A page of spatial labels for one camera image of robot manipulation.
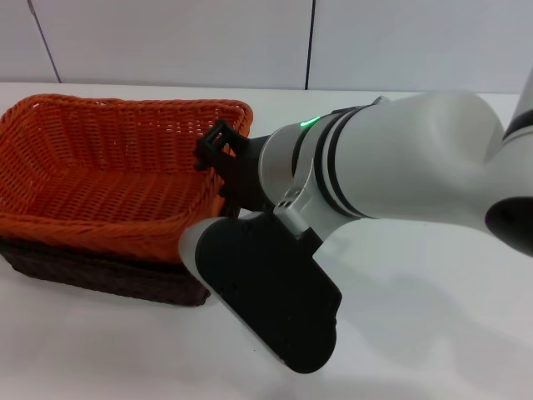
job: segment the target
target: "woven texture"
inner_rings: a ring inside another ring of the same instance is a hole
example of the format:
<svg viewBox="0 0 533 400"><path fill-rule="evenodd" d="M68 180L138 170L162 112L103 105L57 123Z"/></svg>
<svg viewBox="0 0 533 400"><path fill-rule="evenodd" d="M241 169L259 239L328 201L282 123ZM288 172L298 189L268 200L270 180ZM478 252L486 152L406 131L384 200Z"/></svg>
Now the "woven texture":
<svg viewBox="0 0 533 400"><path fill-rule="evenodd" d="M227 100L22 100L0 120L0 235L179 262L184 229L222 208L222 181L195 171L192 155L218 119L247 136L252 110Z"/></svg>
<svg viewBox="0 0 533 400"><path fill-rule="evenodd" d="M31 278L188 307L209 297L183 264L125 260L20 239L1 240L0 253Z"/></svg>

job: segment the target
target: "orange wicker basket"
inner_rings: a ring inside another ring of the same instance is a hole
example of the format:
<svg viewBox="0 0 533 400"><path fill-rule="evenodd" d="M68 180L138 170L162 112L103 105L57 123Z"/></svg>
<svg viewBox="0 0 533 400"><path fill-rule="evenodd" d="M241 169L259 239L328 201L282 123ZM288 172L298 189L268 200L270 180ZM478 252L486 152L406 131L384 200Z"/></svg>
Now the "orange wicker basket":
<svg viewBox="0 0 533 400"><path fill-rule="evenodd" d="M195 171L192 155L218 119L247 136L252 110L228 100L23 99L0 120L0 235L179 262L184 229L222 208L222 181Z"/></svg>

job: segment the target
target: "dark brown basket base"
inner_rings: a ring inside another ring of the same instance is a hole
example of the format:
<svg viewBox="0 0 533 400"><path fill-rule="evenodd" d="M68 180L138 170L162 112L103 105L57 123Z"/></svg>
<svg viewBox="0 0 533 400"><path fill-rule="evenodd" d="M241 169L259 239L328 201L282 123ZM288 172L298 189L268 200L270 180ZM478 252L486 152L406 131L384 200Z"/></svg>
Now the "dark brown basket base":
<svg viewBox="0 0 533 400"><path fill-rule="evenodd" d="M199 306L210 295L183 264L124 260L8 238L0 239L0 253L31 278L128 298Z"/></svg>

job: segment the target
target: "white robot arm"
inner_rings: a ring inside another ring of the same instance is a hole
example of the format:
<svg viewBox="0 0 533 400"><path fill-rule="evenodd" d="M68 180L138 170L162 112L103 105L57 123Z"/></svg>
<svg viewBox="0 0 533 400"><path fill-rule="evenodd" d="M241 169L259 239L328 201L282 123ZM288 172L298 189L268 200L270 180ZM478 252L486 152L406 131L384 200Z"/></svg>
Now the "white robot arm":
<svg viewBox="0 0 533 400"><path fill-rule="evenodd" d="M532 133L533 74L506 131L468 92L378 98L252 140L220 122L198 167L215 168L222 193L254 213L200 222L180 254L289 368L314 372L335 347L341 294L312 254L340 226L453 223L533 256Z"/></svg>

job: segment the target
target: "white tabletop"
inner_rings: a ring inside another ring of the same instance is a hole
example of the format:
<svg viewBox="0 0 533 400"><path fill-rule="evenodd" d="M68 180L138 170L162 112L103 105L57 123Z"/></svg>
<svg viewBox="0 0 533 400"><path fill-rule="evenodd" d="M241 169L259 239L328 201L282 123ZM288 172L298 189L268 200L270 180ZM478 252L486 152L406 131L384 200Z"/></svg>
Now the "white tabletop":
<svg viewBox="0 0 533 400"><path fill-rule="evenodd" d="M377 95L0 83L0 112L35 93L234 98L252 136ZM505 124L513 95L484 95ZM337 345L319 372L276 361L218 301L180 308L41 282L0 262L0 397L21 400L528 399L533 260L473 230L361 221L316 260L343 293Z"/></svg>

